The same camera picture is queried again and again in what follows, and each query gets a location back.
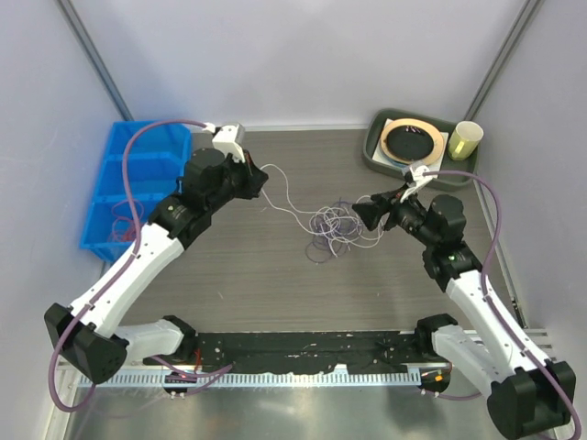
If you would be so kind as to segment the black plate with gold rim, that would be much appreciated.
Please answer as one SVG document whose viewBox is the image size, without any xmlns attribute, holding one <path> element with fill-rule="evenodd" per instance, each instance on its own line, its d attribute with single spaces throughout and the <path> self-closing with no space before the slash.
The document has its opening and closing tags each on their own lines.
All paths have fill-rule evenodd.
<svg viewBox="0 0 587 440">
<path fill-rule="evenodd" d="M 412 164 L 439 156 L 443 137 L 438 128 L 420 119 L 399 118 L 386 123 L 380 134 L 382 149 L 392 160 Z"/>
</svg>

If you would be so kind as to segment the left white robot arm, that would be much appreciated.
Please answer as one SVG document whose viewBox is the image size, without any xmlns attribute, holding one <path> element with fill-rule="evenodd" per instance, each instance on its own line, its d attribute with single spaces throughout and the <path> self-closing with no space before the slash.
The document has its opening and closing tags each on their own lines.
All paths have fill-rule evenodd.
<svg viewBox="0 0 587 440">
<path fill-rule="evenodd" d="M 212 224 L 212 216 L 233 199 L 260 194 L 267 174 L 245 152 L 240 159 L 200 148 L 185 164 L 181 189 L 160 201 L 140 239 L 105 276 L 69 306 L 54 303 L 44 314 L 51 343 L 94 384 L 126 364 L 160 357 L 183 366 L 194 359 L 197 333 L 166 315 L 155 323 L 121 325 L 130 306 L 155 277 Z"/>
</svg>

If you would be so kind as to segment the blue plastic compartment bin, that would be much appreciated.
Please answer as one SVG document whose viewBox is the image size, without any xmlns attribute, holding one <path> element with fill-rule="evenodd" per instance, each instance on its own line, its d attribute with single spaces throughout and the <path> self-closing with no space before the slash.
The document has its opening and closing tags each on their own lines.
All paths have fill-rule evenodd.
<svg viewBox="0 0 587 440">
<path fill-rule="evenodd" d="M 147 121 L 115 122 L 86 215 L 80 247 L 113 263 L 134 240 L 135 228 L 127 204 L 122 160 L 129 140 Z M 158 126 L 141 135 L 127 159 L 128 182 L 139 221 L 145 223 L 157 203 L 176 188 L 192 153 L 192 134 L 180 124 Z"/>
</svg>

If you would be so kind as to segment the yellow-green paper cup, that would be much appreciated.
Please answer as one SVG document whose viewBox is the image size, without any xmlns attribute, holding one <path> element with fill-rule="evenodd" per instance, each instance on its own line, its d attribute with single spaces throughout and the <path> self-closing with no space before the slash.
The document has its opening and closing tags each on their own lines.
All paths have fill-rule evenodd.
<svg viewBox="0 0 587 440">
<path fill-rule="evenodd" d="M 479 146 L 483 128 L 472 121 L 459 122 L 449 137 L 448 153 L 453 160 L 465 160 Z"/>
</svg>

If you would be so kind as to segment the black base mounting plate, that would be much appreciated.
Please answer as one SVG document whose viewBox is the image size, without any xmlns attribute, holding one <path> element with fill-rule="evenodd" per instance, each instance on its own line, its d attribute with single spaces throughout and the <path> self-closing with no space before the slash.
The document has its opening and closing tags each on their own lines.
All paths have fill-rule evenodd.
<svg viewBox="0 0 587 440">
<path fill-rule="evenodd" d="M 314 375 L 344 365 L 350 374 L 405 372 L 409 365 L 451 371 L 453 362 L 434 353 L 419 335 L 400 331 L 201 333 L 187 357 L 205 372 L 231 365 L 233 373 Z"/>
</svg>

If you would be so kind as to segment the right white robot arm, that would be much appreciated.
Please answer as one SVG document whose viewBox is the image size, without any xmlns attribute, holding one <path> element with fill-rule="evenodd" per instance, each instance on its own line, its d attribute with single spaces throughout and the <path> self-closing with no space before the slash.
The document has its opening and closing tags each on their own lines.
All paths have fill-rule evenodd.
<svg viewBox="0 0 587 440">
<path fill-rule="evenodd" d="M 399 226 L 424 245 L 428 276 L 465 313 L 481 339 L 475 342 L 447 314 L 430 316 L 416 326 L 419 358 L 452 363 L 485 398 L 494 426 L 506 439 L 578 422 L 572 368 L 552 360 L 501 303 L 463 239 L 466 218 L 460 199 L 439 195 L 424 207 L 401 188 L 374 194 L 352 209 L 367 229 Z"/>
</svg>

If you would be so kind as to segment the dark green tray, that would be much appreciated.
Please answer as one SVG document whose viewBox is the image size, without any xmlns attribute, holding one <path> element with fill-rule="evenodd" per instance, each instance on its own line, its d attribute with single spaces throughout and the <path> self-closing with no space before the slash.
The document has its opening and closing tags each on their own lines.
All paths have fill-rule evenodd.
<svg viewBox="0 0 587 440">
<path fill-rule="evenodd" d="M 454 160 L 449 140 L 457 124 L 430 116 L 383 109 L 372 119 L 362 147 L 362 159 L 371 170 L 400 179 L 403 170 L 421 161 L 432 171 L 475 172 L 477 153 Z"/>
</svg>

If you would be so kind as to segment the white paper under plate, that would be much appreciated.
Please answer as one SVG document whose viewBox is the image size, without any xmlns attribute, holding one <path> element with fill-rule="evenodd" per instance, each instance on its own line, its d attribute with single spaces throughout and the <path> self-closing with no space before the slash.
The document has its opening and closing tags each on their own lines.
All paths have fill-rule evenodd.
<svg viewBox="0 0 587 440">
<path fill-rule="evenodd" d="M 421 159 L 421 162 L 424 163 L 432 171 L 438 171 L 440 169 L 440 166 L 442 164 L 442 161 L 443 161 L 443 158 L 445 155 L 446 146 L 447 146 L 447 143 L 449 140 L 448 133 L 442 132 L 441 135 L 443 137 L 443 141 L 441 143 L 441 149 L 439 151 L 439 156 L 437 157 L 437 159 L 433 162 L 430 162 L 429 159 L 426 159 L 426 160 Z M 383 149 L 382 149 L 382 141 L 381 140 L 379 140 L 377 142 L 375 150 L 371 155 L 371 159 L 376 164 L 383 165 L 383 167 L 390 169 L 390 170 L 393 170 L 393 171 L 402 172 L 404 168 L 408 167 L 408 164 L 402 163 L 400 161 L 391 159 L 388 156 L 386 156 L 385 153 L 383 152 Z"/>
</svg>

